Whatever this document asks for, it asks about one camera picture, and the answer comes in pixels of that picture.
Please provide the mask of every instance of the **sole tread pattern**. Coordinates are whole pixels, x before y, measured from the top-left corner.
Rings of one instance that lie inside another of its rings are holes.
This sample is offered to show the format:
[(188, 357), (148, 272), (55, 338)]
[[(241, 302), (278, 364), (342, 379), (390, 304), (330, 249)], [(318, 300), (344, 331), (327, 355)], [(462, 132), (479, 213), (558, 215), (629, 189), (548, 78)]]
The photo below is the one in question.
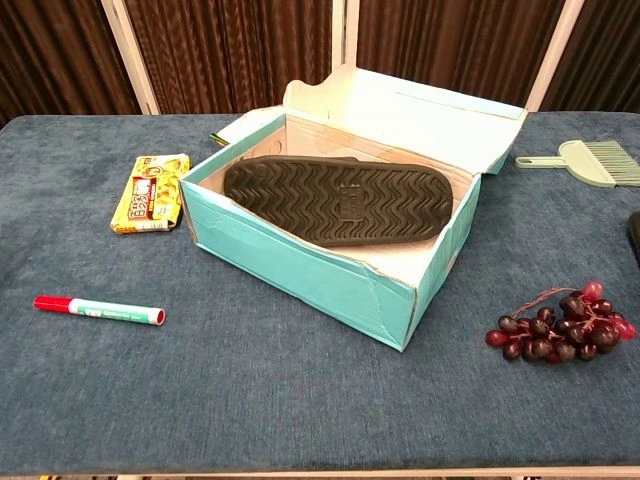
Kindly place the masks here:
[(453, 209), (440, 172), (355, 159), (241, 160), (227, 171), (224, 189), (249, 211), (321, 246), (426, 240)]

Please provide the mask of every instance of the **shoe box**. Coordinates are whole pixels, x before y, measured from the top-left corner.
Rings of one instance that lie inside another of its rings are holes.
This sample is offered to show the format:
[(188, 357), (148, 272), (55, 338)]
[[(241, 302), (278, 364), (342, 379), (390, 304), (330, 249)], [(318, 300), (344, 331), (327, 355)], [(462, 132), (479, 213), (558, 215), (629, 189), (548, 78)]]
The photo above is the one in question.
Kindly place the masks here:
[[(200, 248), (403, 351), (469, 235), (482, 174), (500, 171), (526, 115), (342, 65), (319, 85), (291, 82), (282, 105), (218, 132), (230, 144), (180, 181), (185, 218)], [(264, 155), (427, 166), (449, 180), (452, 215), (427, 240), (320, 247), (224, 195), (226, 171)]]

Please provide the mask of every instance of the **curtain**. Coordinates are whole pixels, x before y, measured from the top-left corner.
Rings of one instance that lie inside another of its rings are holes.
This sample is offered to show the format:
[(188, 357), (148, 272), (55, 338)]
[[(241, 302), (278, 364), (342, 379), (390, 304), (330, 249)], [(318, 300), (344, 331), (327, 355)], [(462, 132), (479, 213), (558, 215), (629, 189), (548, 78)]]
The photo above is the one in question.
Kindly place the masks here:
[(640, 2), (587, 0), (541, 110), (640, 113)]
[(99, 0), (0, 0), (0, 126), (25, 114), (140, 113)]
[(126, 0), (163, 113), (279, 104), (331, 71), (331, 0)]
[(359, 67), (523, 106), (561, 0), (361, 0)]

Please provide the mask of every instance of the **black slipper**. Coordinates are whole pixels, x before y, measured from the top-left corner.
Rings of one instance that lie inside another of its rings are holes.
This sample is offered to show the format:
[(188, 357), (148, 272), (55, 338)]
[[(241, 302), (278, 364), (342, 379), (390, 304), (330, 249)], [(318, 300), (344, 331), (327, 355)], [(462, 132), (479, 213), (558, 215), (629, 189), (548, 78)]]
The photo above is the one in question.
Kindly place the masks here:
[(353, 157), (263, 156), (226, 172), (225, 195), (247, 210), (320, 246), (411, 242), (447, 224), (447, 178), (413, 164)]

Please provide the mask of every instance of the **grapes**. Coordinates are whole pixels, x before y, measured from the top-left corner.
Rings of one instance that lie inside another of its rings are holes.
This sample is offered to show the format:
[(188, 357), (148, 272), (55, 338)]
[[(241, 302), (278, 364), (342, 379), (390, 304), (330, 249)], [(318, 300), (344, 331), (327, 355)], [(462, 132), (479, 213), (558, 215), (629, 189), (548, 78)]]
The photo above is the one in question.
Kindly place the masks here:
[(518, 333), (520, 330), (518, 327), (518, 322), (509, 315), (503, 315), (498, 319), (498, 326), (500, 330), (506, 333)]
[(618, 313), (618, 312), (611, 312), (609, 315), (607, 315), (607, 317), (609, 317), (612, 320), (623, 320), (623, 321), (627, 320), (626, 318), (624, 318), (624, 316), (621, 313)]
[(560, 308), (567, 314), (568, 317), (581, 320), (584, 317), (585, 309), (584, 303), (579, 298), (564, 297), (560, 300)]
[(580, 360), (584, 360), (585, 362), (590, 362), (594, 358), (596, 358), (596, 354), (598, 353), (598, 348), (593, 343), (587, 343), (582, 345), (578, 350), (578, 358)]
[(531, 333), (535, 337), (547, 337), (549, 335), (549, 325), (547, 325), (544, 320), (540, 320), (539, 318), (534, 318), (529, 322), (529, 328), (531, 329)]
[(507, 360), (515, 360), (520, 356), (522, 350), (522, 344), (519, 340), (507, 343), (502, 349), (502, 355)]
[[(499, 329), (489, 330), (485, 341), (500, 348), (509, 361), (522, 357), (529, 362), (545, 359), (550, 364), (574, 358), (588, 362), (598, 354), (611, 353), (620, 340), (634, 338), (637, 330), (613, 310), (609, 300), (601, 298), (603, 291), (599, 282), (589, 282), (582, 290), (549, 289), (515, 313), (501, 316)], [(570, 292), (559, 302), (564, 318), (556, 320), (556, 312), (550, 306), (539, 308), (532, 319), (520, 316), (560, 292)]]
[(537, 338), (533, 341), (531, 350), (536, 357), (546, 358), (551, 352), (553, 352), (553, 344), (551, 343), (551, 340), (546, 338)]
[(632, 338), (635, 338), (636, 333), (638, 333), (636, 327), (627, 322), (627, 332), (624, 339), (631, 340)]
[(591, 303), (595, 302), (602, 296), (602, 292), (604, 292), (604, 287), (600, 282), (589, 282), (582, 289), (582, 294), (584, 295), (584, 299)]
[(571, 327), (576, 326), (578, 322), (563, 318), (556, 322), (556, 330), (560, 333), (567, 333)]
[(499, 348), (507, 343), (509, 338), (509, 335), (500, 330), (489, 330), (485, 340), (493, 348)]
[(589, 334), (589, 340), (596, 347), (615, 347), (620, 340), (620, 332), (611, 326), (603, 325), (594, 328)]
[(608, 315), (613, 311), (613, 305), (609, 300), (605, 300), (601, 298), (600, 300), (596, 300), (591, 304), (591, 308), (598, 315)]
[(556, 312), (551, 307), (542, 307), (538, 310), (538, 314), (536, 315), (540, 320), (542, 320), (547, 325), (553, 325), (553, 322), (556, 321)]
[(522, 344), (522, 358), (528, 362), (534, 362), (538, 359), (537, 355), (533, 351), (533, 342), (531, 340), (525, 340)]
[(580, 325), (576, 325), (575, 327), (571, 327), (567, 331), (567, 338), (574, 344), (585, 343), (586, 338), (584, 334), (584, 329)]
[(555, 351), (558, 355), (558, 358), (562, 362), (566, 362), (567, 360), (571, 360), (576, 356), (576, 349), (573, 345), (565, 342), (557, 342), (555, 344)]
[(555, 365), (556, 363), (560, 363), (561, 361), (562, 359), (558, 356), (556, 352), (551, 352), (547, 356), (547, 362), (551, 363), (552, 365)]

